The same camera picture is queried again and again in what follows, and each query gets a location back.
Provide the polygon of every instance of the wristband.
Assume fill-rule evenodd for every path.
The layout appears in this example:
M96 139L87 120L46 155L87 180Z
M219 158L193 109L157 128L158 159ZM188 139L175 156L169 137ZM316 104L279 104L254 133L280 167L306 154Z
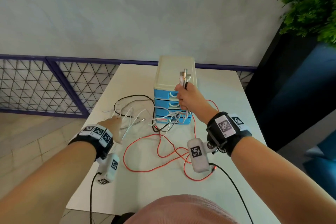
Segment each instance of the wristband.
M248 127L236 114L220 112L208 122L208 140L213 141L219 150L231 156L237 143L247 136L252 136Z
M107 128L99 124L87 125L69 144L79 141L90 143L95 148L95 159L105 159L113 146L113 135Z

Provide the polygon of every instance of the black wrist strap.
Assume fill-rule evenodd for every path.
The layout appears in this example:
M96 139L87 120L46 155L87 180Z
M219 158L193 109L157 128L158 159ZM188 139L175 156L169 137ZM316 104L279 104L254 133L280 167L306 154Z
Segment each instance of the black wrist strap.
M229 136L227 138L224 137L223 133L221 132L220 128L218 127L215 121L215 119L221 116L225 116L227 120L230 122L230 125L236 132L234 135ZM208 138L211 138L215 142L216 146L221 150L224 150L229 156L231 156L233 149L243 137L252 136L252 134L248 130L240 131L238 126L228 116L227 112L219 112L218 114L213 116L212 119L208 122L207 132L210 135L210 137Z
M106 147L103 147L99 140L91 137L91 136L80 136L77 135L74 139L72 139L69 144L72 144L74 142L87 142L90 143L96 150L96 158L102 158L105 159L107 154L109 153L111 147L113 146L113 140L111 139L109 144Z

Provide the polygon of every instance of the tall black pot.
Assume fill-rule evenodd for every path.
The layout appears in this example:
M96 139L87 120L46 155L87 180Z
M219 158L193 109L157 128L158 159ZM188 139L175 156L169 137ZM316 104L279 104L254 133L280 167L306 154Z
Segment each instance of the tall black pot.
M316 36L278 32L245 92L277 151L336 109L336 49Z

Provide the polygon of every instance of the person's left arm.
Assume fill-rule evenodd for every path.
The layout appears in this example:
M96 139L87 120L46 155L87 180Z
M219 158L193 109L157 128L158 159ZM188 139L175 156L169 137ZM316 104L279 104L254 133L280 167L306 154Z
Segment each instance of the person's left arm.
M99 122L118 137L121 119ZM96 150L74 142L46 161L0 201L0 220L15 224L58 224L64 209L95 161Z

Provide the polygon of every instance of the purple metal frame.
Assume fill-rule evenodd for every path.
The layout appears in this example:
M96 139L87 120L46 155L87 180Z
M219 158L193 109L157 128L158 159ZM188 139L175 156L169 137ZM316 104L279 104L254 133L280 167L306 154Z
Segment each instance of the purple metal frame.
M52 113L52 112L38 112L38 111L21 111L21 110L11 110L11 109L2 109L0 108L0 112L7 113L18 113L18 114L33 114L33 115L42 115L42 116L57 116L57 117L69 117L69 118L87 118L89 116L89 112L86 110L82 101L79 99L70 83L67 81L65 76L63 75L59 66L54 62L50 62L46 59L45 56L26 56L26 55L8 55L8 54L0 54L0 59L13 59L13 60L40 60L43 61L49 70L54 74L58 82L64 88L65 92L69 95L71 100L75 103L78 109L82 112L82 115L77 114L66 114L66 113Z
M94 58L72 58L72 57L46 57L50 61L63 62L83 62L83 63L97 63L97 64L134 64L134 65L149 65L157 66L157 61L143 61L143 60L123 60L123 59L94 59ZM233 66L233 65L216 65L216 64L195 64L196 68L216 69L216 70L234 70L254 72L257 67L250 66Z

